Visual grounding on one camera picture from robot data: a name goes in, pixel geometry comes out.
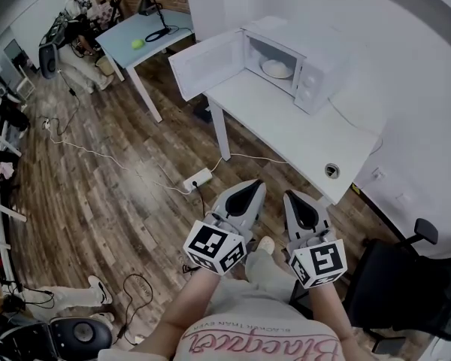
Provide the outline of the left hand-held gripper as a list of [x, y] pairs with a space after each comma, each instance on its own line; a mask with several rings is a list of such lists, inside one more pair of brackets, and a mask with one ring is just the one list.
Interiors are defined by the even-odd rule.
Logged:
[[260, 179], [240, 182], [221, 193], [213, 206], [216, 213], [207, 212], [203, 221], [196, 220], [185, 240], [183, 250], [189, 259], [217, 275], [230, 271], [247, 254], [253, 239], [250, 229], [262, 212], [265, 195], [266, 185]]

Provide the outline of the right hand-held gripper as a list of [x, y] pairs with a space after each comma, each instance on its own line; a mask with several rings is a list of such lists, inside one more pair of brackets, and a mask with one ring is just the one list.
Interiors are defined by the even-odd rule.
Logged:
[[289, 267], [303, 288], [335, 282], [347, 271], [344, 242], [330, 227], [327, 210], [306, 193], [283, 196], [289, 234]]

